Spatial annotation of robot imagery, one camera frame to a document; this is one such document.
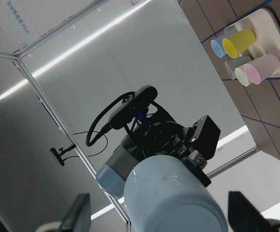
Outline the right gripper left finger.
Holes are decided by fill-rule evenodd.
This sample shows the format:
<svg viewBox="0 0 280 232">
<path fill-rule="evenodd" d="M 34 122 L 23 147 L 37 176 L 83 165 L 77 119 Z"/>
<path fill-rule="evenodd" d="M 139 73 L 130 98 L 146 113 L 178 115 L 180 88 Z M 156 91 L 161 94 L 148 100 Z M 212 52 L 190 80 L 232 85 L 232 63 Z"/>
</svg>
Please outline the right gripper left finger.
<svg viewBox="0 0 280 232">
<path fill-rule="evenodd" d="M 78 194 L 62 220 L 59 232 L 89 232 L 90 226 L 90 195 L 89 193 Z"/>
</svg>

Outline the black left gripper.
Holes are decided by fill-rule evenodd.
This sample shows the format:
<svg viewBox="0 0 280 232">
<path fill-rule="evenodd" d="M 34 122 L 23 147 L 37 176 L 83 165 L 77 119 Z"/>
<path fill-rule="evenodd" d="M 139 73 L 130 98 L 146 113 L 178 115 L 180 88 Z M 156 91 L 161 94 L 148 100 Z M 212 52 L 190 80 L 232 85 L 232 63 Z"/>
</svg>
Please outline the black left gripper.
<svg viewBox="0 0 280 232">
<path fill-rule="evenodd" d="M 158 103 L 152 102 L 156 112 L 148 108 L 132 116 L 137 127 L 124 125 L 128 138 L 136 148 L 135 158 L 143 161 L 157 155 L 168 155 L 180 160 L 205 186 L 211 184 L 203 172 L 207 161 L 214 157 L 221 130 L 208 115 L 190 127 L 178 124 Z"/>
</svg>

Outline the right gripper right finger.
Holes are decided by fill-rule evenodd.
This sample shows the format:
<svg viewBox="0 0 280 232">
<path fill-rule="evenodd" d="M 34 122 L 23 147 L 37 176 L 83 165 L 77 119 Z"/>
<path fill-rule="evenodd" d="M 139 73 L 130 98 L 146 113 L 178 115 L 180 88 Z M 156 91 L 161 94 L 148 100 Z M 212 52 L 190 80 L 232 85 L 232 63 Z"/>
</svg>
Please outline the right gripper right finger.
<svg viewBox="0 0 280 232">
<path fill-rule="evenodd" d="M 240 191 L 228 193 L 228 222 L 235 232 L 280 232 L 280 220 L 264 218 Z"/>
</svg>

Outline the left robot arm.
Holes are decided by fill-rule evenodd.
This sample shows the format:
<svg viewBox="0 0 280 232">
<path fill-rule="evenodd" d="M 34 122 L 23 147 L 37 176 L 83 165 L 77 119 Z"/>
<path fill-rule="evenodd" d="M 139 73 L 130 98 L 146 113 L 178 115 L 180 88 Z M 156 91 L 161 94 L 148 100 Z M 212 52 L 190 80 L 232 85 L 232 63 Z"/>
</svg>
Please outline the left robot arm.
<svg viewBox="0 0 280 232">
<path fill-rule="evenodd" d="M 124 125 L 127 135 L 96 174 L 98 185 L 116 199 L 124 195 L 125 182 L 132 169 L 143 160 L 168 155 L 180 160 L 205 186 L 211 184 L 203 172 L 207 160 L 215 155 L 220 128 L 205 115 L 191 127 L 184 127 L 153 100 L 135 104 L 136 114 L 127 117 L 140 121 L 134 129 Z"/>
</svg>

